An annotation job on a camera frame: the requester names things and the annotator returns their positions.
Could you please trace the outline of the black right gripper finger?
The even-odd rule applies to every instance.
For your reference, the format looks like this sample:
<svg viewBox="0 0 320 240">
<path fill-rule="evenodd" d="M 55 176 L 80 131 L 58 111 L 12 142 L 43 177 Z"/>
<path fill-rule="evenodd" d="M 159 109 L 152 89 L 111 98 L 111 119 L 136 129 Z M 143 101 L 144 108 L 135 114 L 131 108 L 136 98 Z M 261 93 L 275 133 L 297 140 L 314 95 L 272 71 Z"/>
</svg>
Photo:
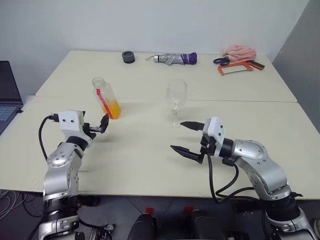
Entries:
<svg viewBox="0 0 320 240">
<path fill-rule="evenodd" d="M 204 123 L 197 122 L 197 121 L 184 121 L 184 122 L 181 122 L 180 125 L 194 131 L 202 131 L 205 126 Z"/>
<path fill-rule="evenodd" d="M 177 146 L 177 145 L 171 145 L 170 146 L 175 152 L 180 154 L 181 156 L 194 160 L 197 163 L 201 163 L 201 158 L 200 154 L 191 152 L 188 148 L 182 147 L 182 146 Z"/>
</svg>

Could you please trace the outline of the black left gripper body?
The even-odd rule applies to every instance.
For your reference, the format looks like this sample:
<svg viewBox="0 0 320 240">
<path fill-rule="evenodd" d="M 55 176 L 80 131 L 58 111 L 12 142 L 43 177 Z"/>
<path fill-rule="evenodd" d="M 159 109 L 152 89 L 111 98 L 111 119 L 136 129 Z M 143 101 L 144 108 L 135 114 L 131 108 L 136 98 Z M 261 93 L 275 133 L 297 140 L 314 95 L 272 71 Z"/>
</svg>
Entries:
<svg viewBox="0 0 320 240">
<path fill-rule="evenodd" d="M 103 133 L 103 129 L 101 127 L 90 126 L 90 124 L 87 122 L 83 124 L 82 130 L 88 137 L 91 138 L 91 140 L 93 140 L 96 137 L 97 133 L 101 133 L 101 134 Z"/>
</svg>

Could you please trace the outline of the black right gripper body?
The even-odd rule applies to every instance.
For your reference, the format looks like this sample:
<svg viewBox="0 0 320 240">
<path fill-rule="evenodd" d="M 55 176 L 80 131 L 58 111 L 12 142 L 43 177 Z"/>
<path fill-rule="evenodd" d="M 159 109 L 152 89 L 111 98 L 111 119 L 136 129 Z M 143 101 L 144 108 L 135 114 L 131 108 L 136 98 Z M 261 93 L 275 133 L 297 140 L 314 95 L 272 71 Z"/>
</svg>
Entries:
<svg viewBox="0 0 320 240">
<path fill-rule="evenodd" d="M 216 151 L 216 140 L 212 136 L 203 135 L 200 141 L 201 148 L 198 163 L 202 164 L 205 156 L 213 156 Z"/>
</svg>

